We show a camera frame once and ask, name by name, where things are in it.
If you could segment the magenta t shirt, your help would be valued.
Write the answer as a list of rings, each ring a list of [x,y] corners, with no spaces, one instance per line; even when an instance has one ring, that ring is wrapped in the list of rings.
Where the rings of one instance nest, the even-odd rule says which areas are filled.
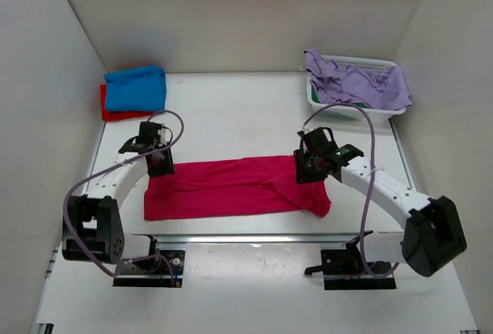
[[[305,210],[324,217],[325,184],[296,182],[292,155],[180,163],[153,177],[144,194],[147,221],[262,215]]]

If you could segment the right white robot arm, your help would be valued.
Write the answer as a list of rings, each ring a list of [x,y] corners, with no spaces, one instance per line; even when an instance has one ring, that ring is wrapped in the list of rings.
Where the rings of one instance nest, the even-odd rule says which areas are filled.
[[[456,205],[399,183],[353,145],[339,146],[329,128],[304,129],[294,151],[297,183],[331,176],[365,196],[364,214],[375,203],[401,227],[400,232],[361,229],[345,245],[342,263],[357,274],[375,274],[382,263],[406,264],[430,277],[467,249]]]

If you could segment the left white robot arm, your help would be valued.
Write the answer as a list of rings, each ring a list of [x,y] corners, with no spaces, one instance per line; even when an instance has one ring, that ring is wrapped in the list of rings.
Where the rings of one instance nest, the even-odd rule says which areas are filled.
[[[175,172],[170,149],[173,132],[157,122],[141,122],[139,134],[128,139],[116,161],[123,165],[96,177],[86,193],[71,195],[67,216],[86,248],[101,263],[116,265],[133,260],[152,271],[161,261],[156,239],[123,231],[119,209],[138,181]]]

